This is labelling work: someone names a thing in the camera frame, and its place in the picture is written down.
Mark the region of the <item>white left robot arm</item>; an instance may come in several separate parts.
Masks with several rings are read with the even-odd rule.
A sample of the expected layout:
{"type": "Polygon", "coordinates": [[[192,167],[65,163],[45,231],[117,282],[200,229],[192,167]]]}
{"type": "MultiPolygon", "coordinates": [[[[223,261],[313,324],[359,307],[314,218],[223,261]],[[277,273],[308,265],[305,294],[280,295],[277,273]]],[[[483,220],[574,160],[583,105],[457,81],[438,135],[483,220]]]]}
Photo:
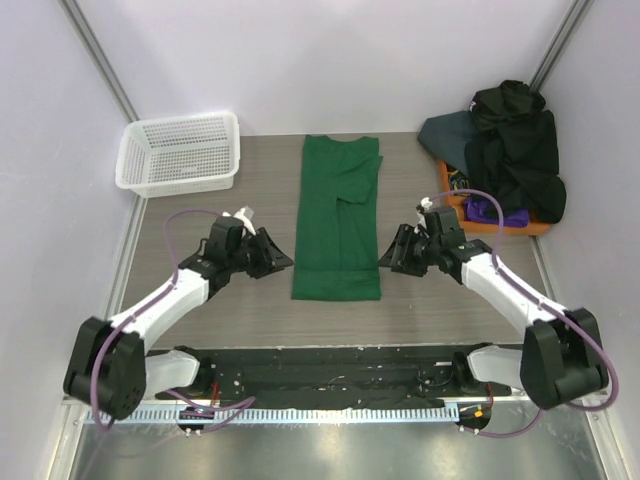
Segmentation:
{"type": "Polygon", "coordinates": [[[176,263],[170,278],[129,309],[79,327],[63,380],[66,395],[93,412],[124,420],[148,397],[176,390],[193,399],[214,384],[210,358],[179,346],[153,355],[159,338],[191,311],[245,273],[260,279],[293,266],[265,228],[244,215],[214,220],[197,250],[176,263]]]}

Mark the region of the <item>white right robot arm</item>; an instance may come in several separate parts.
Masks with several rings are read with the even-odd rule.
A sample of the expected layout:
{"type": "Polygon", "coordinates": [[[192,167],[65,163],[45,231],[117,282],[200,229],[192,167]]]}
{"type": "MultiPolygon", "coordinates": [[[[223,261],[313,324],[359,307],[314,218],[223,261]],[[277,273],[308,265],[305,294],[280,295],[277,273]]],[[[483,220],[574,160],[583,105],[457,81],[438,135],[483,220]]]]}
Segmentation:
{"type": "Polygon", "coordinates": [[[457,391],[472,395],[497,383],[549,410],[608,387],[591,312],[568,310],[528,285],[484,241],[467,239],[452,208],[420,209],[418,216],[418,225],[398,227],[380,266],[416,277],[436,267],[486,300],[523,337],[519,348],[486,344],[463,355],[451,371],[457,391]]]}

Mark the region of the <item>green t shirt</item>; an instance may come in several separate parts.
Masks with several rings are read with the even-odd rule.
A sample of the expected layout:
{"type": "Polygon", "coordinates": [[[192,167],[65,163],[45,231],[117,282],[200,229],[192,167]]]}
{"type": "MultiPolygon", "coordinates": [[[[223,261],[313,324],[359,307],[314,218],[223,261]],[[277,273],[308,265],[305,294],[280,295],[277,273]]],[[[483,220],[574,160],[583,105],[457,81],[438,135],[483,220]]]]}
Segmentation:
{"type": "Polygon", "coordinates": [[[377,197],[382,161],[374,137],[305,138],[292,299],[381,298],[377,197]]]}

